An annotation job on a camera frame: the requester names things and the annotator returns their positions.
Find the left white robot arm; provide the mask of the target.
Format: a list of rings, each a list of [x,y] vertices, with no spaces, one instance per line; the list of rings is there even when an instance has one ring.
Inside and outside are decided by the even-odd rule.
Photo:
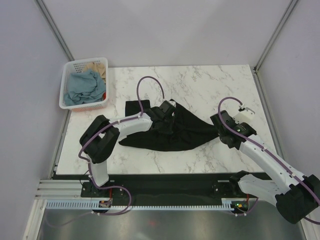
[[[165,100],[160,106],[145,109],[137,114],[108,119],[99,115],[81,136],[78,157],[87,161],[92,191],[99,197],[110,191],[107,159],[119,140],[143,132],[171,134],[176,102]]]

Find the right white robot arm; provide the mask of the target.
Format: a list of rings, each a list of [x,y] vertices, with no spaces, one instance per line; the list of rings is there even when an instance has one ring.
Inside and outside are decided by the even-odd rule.
[[[306,176],[268,150],[257,131],[246,122],[239,122],[223,110],[210,117],[220,141],[252,159],[269,177],[259,179],[246,171],[238,172],[229,184],[235,197],[253,195],[275,206],[291,224],[305,219],[320,205],[320,180]]]

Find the black t shirt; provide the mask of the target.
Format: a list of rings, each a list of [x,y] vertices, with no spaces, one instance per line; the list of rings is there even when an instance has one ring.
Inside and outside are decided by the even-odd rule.
[[[137,132],[123,138],[121,146],[160,152],[180,152],[195,149],[219,137],[214,125],[209,124],[184,106],[176,103],[171,134],[156,130]]]

